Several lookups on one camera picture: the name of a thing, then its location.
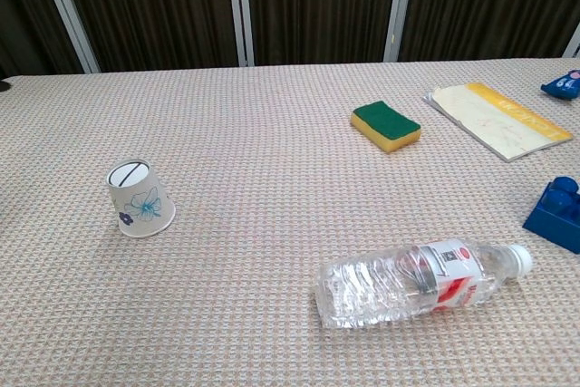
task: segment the plastic water bottle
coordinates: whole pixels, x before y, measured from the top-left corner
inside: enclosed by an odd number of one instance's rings
[[[316,304],[325,327],[398,321],[486,301],[532,263],[519,245],[477,247],[459,239],[389,249],[321,267]]]

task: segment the blue lego block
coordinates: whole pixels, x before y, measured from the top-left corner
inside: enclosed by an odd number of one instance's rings
[[[548,183],[524,228],[573,253],[580,253],[580,195],[569,177]]]

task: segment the sponge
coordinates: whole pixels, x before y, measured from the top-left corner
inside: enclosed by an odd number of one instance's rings
[[[387,153],[419,140],[421,126],[403,117],[385,102],[375,102],[353,111],[351,124]]]

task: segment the upside-down paper cup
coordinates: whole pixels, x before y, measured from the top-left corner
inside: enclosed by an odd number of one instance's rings
[[[153,236],[171,224],[175,205],[151,165],[124,160],[109,171],[107,187],[119,218],[119,229],[130,237]]]

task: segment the yellow notebook cover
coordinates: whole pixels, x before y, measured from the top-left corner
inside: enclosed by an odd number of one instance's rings
[[[482,83],[437,89],[425,99],[510,162],[572,134]]]

